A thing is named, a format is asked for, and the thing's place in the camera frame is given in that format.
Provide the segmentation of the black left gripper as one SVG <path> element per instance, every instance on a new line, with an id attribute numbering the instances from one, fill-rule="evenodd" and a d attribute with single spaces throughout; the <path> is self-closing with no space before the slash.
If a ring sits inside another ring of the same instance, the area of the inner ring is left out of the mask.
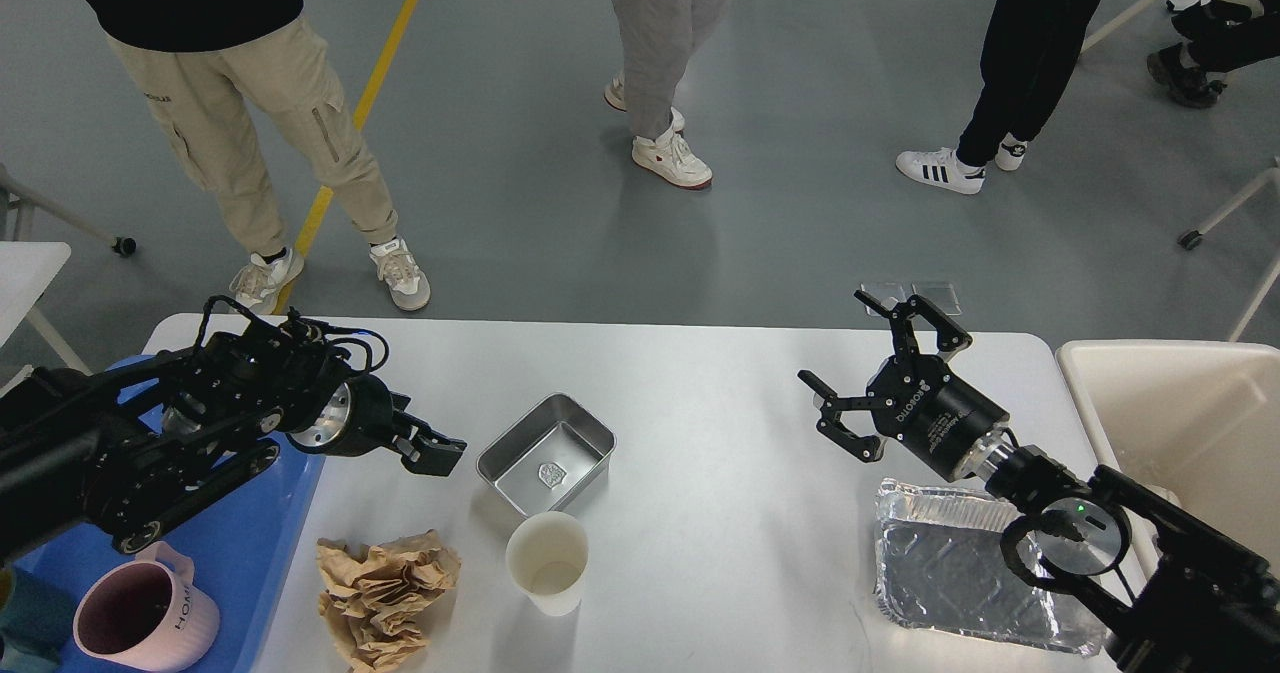
<path id="1" fill-rule="evenodd" d="M 407 415 L 411 398 L 392 392 L 374 374 L 340 383 L 315 422 L 288 432 L 291 444 L 308 454 L 364 455 L 384 448 L 401 454 L 411 473 L 447 477 L 467 444 Z"/>

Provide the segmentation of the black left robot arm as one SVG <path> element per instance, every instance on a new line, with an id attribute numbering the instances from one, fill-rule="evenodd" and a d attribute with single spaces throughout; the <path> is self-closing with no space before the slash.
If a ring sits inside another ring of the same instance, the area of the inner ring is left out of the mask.
<path id="1" fill-rule="evenodd" d="M 465 441 L 408 413 L 378 377 L 376 331 L 244 305 L 239 334 L 207 326 L 180 351 L 83 374 L 35 368 L 1 404 L 3 563 L 81 523 L 138 553 L 266 471 L 289 444 L 314 455 L 393 450 L 445 477 Z"/>

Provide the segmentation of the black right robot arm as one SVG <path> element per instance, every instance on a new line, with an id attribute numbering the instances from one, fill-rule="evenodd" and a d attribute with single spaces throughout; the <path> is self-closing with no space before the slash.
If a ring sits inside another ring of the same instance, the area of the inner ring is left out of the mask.
<path id="1" fill-rule="evenodd" d="M 969 331 L 933 301 L 883 305 L 893 351 L 860 397 L 845 398 L 803 368 L 818 432 L 861 462 L 900 441 L 952 484 L 977 479 L 1014 505 L 1001 534 L 1006 567 L 1030 587 L 1066 594 L 1108 631 L 1121 672 L 1275 672 L 1277 578 L 1258 553 L 1110 464 L 1079 480 L 1021 445 L 1010 415 L 950 368 Z"/>

